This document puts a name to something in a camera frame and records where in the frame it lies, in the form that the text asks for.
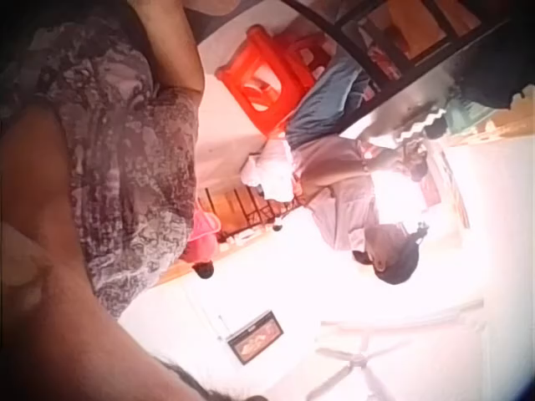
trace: plastic stool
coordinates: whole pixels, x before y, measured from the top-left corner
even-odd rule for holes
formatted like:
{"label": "plastic stool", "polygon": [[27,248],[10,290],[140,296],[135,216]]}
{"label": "plastic stool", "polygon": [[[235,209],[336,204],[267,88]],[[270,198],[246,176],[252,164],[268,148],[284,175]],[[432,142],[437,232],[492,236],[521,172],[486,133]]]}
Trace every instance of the plastic stool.
{"label": "plastic stool", "polygon": [[[284,131],[288,116],[314,85],[315,79],[299,53],[313,45],[321,47],[312,39],[296,43],[285,42],[283,38],[276,40],[262,26],[255,25],[247,30],[247,40],[237,56],[216,71],[216,77],[265,136],[277,136]],[[314,56],[314,51],[320,54],[317,49],[310,51],[314,59],[320,59]],[[251,86],[257,84],[254,74],[262,66],[268,66],[277,77],[280,91],[266,83],[258,88]],[[256,109],[254,104],[265,109]]]}

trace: picture frame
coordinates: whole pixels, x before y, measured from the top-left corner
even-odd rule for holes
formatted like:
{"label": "picture frame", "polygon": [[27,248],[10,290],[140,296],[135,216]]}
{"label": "picture frame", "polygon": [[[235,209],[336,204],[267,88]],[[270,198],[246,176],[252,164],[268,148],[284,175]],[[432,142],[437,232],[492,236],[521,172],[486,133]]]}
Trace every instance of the picture frame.
{"label": "picture frame", "polygon": [[231,336],[227,343],[238,360],[246,365],[284,334],[272,311]]}

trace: jeans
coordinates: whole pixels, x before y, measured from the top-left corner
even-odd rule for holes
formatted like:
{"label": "jeans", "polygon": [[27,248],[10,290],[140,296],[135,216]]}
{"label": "jeans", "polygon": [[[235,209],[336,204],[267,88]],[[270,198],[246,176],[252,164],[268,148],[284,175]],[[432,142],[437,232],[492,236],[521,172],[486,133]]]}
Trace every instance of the jeans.
{"label": "jeans", "polygon": [[318,82],[301,100],[286,126],[292,150],[327,135],[337,134],[346,111],[360,107],[369,75],[338,47]]}

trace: floral dress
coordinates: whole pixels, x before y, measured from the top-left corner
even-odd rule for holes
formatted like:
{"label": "floral dress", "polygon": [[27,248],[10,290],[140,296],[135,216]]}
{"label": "floral dress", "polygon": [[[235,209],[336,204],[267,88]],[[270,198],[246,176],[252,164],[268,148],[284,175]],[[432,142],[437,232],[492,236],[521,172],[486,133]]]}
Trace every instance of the floral dress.
{"label": "floral dress", "polygon": [[118,317],[186,246],[196,106],[180,89],[160,88],[119,20],[99,9],[39,29],[0,73],[2,131],[36,102],[63,127],[86,269]]}

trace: black hair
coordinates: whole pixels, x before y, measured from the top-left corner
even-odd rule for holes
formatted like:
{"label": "black hair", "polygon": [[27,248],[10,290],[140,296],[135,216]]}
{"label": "black hair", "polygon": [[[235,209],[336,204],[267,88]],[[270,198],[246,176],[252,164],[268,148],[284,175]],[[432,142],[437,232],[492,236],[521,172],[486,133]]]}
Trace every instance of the black hair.
{"label": "black hair", "polygon": [[425,137],[429,140],[438,140],[448,130],[448,123],[444,116],[433,121],[431,125],[428,125],[424,128]]}
{"label": "black hair", "polygon": [[214,264],[212,261],[201,261],[193,265],[191,268],[195,270],[195,273],[197,273],[200,278],[207,279],[214,275]]}
{"label": "black hair", "polygon": [[409,238],[407,238],[398,260],[394,264],[387,266],[383,272],[374,269],[375,275],[383,282],[387,282],[393,286],[409,280],[412,273],[416,270],[420,259],[420,245],[418,241],[427,235],[427,230],[427,226],[422,225],[418,227],[418,230],[410,234]]}
{"label": "black hair", "polygon": [[429,171],[429,168],[427,167],[427,161],[423,159],[421,163],[413,165],[410,168],[410,179],[414,182],[420,182],[425,177],[425,175],[427,175],[427,171]]}
{"label": "black hair", "polygon": [[[202,387],[199,382],[195,380],[188,372],[183,368],[174,363],[163,362],[158,359],[158,361],[164,365],[166,368],[176,373],[176,375],[188,386],[197,391],[206,401],[238,401],[237,398],[233,398],[229,395],[218,393],[217,391],[206,390]],[[253,395],[245,399],[244,401],[269,401],[267,398],[261,395]]]}

